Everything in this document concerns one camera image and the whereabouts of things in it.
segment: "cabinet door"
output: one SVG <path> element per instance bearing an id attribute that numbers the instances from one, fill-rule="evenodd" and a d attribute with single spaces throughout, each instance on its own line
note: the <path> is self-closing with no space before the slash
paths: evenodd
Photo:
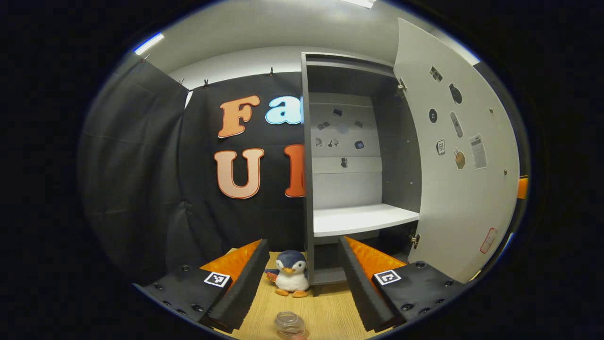
<path id="1" fill-rule="evenodd" d="M 519 177 L 512 125 L 469 62 L 402 19 L 394 74 L 406 87 L 422 165 L 420 240 L 409 262 L 468 282 L 512 219 Z"/>

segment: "wooden table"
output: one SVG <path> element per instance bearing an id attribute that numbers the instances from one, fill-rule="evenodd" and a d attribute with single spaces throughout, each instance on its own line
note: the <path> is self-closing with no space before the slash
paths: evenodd
<path id="1" fill-rule="evenodd" d="M 278 254 L 270 252 L 271 258 L 266 268 L 276 268 Z M 312 294 L 312 287 L 309 295 L 304 298 L 294 298 L 291 294 L 281 296 L 275 293 L 276 289 L 277 286 L 262 275 L 248 315 L 241 328 L 233 331 L 230 336 L 242 340 L 279 340 L 281 337 L 274 321 L 277 313 L 285 310 L 304 319 L 309 340 L 362 340 L 378 334 L 374 331 L 366 332 L 363 328 L 347 283 L 321 286 L 321 294 L 316 297 Z"/>

